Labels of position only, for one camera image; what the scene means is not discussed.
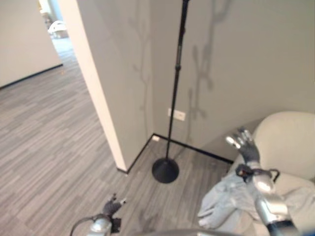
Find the white wall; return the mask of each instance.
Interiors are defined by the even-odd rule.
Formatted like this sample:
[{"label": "white wall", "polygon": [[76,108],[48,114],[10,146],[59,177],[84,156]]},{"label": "white wall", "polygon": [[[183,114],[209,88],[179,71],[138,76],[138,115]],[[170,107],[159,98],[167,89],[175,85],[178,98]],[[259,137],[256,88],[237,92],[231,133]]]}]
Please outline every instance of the white wall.
[{"label": "white wall", "polygon": [[36,1],[1,1],[0,15],[0,87],[61,64]]},{"label": "white wall", "polygon": [[153,132],[149,1],[59,4],[116,165],[127,170]]},{"label": "white wall", "polygon": [[148,0],[78,0],[125,164],[153,132]]},{"label": "white wall", "polygon": [[[167,135],[181,0],[152,0],[155,132]],[[234,159],[224,135],[283,110],[315,111],[313,0],[189,1],[173,137]]]}]

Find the black cable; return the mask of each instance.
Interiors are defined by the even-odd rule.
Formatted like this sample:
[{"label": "black cable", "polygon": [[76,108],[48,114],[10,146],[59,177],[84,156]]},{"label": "black cable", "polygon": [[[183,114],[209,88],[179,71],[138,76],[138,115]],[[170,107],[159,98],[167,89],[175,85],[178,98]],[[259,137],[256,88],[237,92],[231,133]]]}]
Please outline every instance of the black cable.
[{"label": "black cable", "polygon": [[78,227],[78,225],[82,224],[83,222],[89,221],[89,220],[95,221],[95,217],[94,217],[94,216],[91,216],[91,217],[84,217],[84,218],[78,220],[78,221],[72,226],[70,236],[73,236],[73,232],[74,232],[74,230]]}]

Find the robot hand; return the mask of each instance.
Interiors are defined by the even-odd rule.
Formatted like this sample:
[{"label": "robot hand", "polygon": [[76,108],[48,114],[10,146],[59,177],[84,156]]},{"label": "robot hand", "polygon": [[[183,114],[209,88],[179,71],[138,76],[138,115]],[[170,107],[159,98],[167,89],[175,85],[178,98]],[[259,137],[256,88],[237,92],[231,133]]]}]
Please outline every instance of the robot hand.
[{"label": "robot hand", "polygon": [[245,163],[260,161],[258,148],[251,133],[244,127],[238,129],[239,134],[226,137],[226,141],[243,156]]}]

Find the chair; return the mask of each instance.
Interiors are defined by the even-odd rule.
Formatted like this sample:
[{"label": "chair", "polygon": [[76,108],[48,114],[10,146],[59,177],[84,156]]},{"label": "chair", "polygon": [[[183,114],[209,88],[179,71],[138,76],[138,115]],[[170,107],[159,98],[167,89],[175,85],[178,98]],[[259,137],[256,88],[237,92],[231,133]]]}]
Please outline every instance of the chair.
[{"label": "chair", "polygon": [[[253,134],[264,169],[277,168],[281,175],[276,182],[280,195],[299,187],[314,188],[315,115],[303,112],[280,112],[268,116]],[[239,155],[229,172],[243,163]],[[244,211],[236,210],[217,229],[243,235],[269,235],[261,222]]]}]

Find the microphone stand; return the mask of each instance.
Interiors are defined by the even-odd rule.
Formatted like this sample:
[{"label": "microphone stand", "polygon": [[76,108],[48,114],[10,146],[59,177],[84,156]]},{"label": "microphone stand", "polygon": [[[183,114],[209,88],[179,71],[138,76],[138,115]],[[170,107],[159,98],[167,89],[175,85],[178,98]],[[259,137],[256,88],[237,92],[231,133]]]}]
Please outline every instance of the microphone stand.
[{"label": "microphone stand", "polygon": [[158,159],[152,166],[152,174],[154,178],[158,182],[161,182],[161,183],[171,183],[178,177],[178,174],[179,174],[179,168],[178,168],[177,163],[173,159],[169,158],[169,146],[171,142],[171,135],[172,135],[172,128],[173,128],[173,116],[174,116],[174,109],[175,109],[175,103],[176,103],[178,80],[179,80],[179,74],[181,70],[182,47],[183,47],[183,38],[184,38],[184,33],[185,33],[188,2],[189,0],[183,0],[181,25],[180,25],[180,30],[179,30],[177,55],[176,55],[172,108],[171,108],[171,116],[169,119],[169,127],[168,127],[166,156]]}]

